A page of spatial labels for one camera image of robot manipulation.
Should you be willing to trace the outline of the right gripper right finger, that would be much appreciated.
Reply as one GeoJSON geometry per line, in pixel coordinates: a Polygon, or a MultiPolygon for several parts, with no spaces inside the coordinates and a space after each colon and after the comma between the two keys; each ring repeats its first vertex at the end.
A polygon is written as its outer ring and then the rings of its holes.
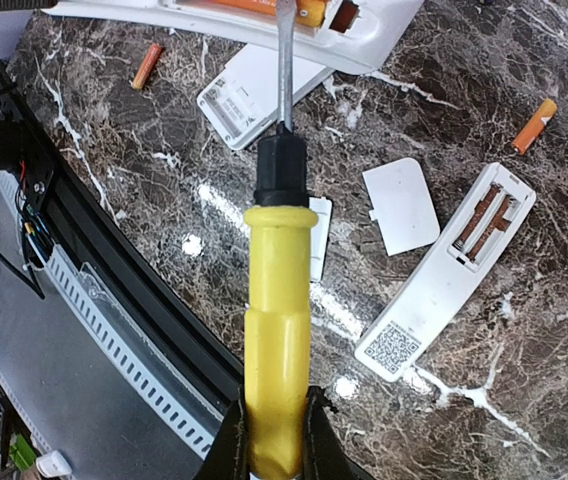
{"type": "Polygon", "coordinates": [[[337,413],[335,405],[319,386],[310,386],[303,424],[302,478],[305,480],[354,480],[342,444],[326,411],[337,413]]]}

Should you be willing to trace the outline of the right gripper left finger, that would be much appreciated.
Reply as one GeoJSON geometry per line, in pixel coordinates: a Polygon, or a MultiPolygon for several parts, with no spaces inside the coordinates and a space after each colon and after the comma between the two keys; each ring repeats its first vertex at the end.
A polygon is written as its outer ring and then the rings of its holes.
{"type": "Polygon", "coordinates": [[[198,480],[247,480],[250,478],[248,460],[248,414],[244,388],[231,403],[209,452],[198,471],[198,480]]]}

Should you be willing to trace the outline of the yellow handled screwdriver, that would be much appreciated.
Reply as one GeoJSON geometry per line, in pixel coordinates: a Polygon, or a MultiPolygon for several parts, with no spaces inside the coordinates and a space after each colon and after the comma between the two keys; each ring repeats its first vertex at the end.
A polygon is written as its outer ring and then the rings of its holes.
{"type": "Polygon", "coordinates": [[[257,153],[250,227],[249,309],[245,315],[244,398],[248,460],[260,479],[302,471],[310,369],[311,230],[307,148],[293,132],[293,33],[297,5],[276,4],[278,109],[274,135],[257,153]]]}

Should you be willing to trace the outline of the small white battery cover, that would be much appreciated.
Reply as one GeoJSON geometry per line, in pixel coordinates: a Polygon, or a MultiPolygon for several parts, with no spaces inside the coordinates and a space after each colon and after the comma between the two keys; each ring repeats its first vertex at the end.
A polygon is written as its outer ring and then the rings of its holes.
{"type": "Polygon", "coordinates": [[[311,230],[310,279],[314,283],[319,283],[323,274],[332,217],[332,206],[332,201],[325,197],[309,198],[309,208],[315,212],[318,217],[317,224],[311,230]]]}

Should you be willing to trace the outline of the white square battery cover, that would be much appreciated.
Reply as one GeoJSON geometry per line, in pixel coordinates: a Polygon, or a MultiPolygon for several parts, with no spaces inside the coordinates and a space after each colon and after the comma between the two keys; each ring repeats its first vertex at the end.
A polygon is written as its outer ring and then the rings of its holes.
{"type": "Polygon", "coordinates": [[[388,256],[434,243],[440,226],[417,160],[405,157],[365,171],[372,204],[369,216],[380,229],[388,256]]]}

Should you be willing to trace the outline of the slim white remote control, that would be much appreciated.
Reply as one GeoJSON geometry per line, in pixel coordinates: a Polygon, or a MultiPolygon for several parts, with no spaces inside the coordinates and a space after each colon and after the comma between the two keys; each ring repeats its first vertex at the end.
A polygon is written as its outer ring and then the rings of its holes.
{"type": "Polygon", "coordinates": [[[362,335],[355,358],[384,380],[398,380],[469,300],[535,200],[535,191],[502,164],[486,165],[437,241],[362,335]]]}

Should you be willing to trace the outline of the white TCL air-conditioner remote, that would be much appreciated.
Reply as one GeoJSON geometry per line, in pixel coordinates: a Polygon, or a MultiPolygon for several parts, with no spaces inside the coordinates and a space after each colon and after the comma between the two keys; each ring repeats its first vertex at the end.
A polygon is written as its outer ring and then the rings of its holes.
{"type": "Polygon", "coordinates": [[[197,97],[227,147],[242,150],[276,122],[278,53],[244,46],[197,97]]]}

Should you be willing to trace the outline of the battery in TCL remote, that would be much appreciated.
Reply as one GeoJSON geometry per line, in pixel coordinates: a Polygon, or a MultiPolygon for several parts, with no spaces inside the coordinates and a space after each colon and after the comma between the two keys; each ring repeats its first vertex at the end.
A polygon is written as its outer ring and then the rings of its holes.
{"type": "Polygon", "coordinates": [[[162,52],[163,47],[161,45],[156,43],[150,45],[132,81],[132,88],[134,90],[142,90],[144,88],[162,52]]]}

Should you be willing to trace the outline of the battery in right remote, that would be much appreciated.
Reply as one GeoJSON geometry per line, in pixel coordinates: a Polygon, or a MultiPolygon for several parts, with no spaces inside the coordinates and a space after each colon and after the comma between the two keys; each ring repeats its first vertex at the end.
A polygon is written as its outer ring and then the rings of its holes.
{"type": "MultiPolygon", "coordinates": [[[[275,16],[275,0],[215,0],[221,4],[233,8],[239,8],[255,13],[275,16]]],[[[322,0],[296,0],[296,22],[308,27],[320,27],[324,21],[327,2],[322,0]]]]}

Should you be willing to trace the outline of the orange blue battery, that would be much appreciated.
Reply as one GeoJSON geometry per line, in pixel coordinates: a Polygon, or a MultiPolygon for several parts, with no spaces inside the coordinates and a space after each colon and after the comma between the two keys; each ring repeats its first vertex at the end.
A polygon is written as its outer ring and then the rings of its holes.
{"type": "Polygon", "coordinates": [[[524,155],[527,152],[546,128],[548,122],[554,117],[557,110],[558,106],[552,99],[547,98],[542,102],[512,142],[512,146],[518,154],[524,155]]]}

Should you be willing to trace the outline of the black front rail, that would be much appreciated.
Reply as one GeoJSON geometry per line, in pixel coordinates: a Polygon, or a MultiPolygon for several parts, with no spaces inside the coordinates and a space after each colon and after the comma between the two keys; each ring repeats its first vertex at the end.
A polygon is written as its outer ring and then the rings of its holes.
{"type": "Polygon", "coordinates": [[[18,164],[28,201],[73,264],[93,266],[133,320],[219,412],[237,399],[238,359],[161,279],[75,174],[0,60],[0,119],[30,130],[18,164]]]}

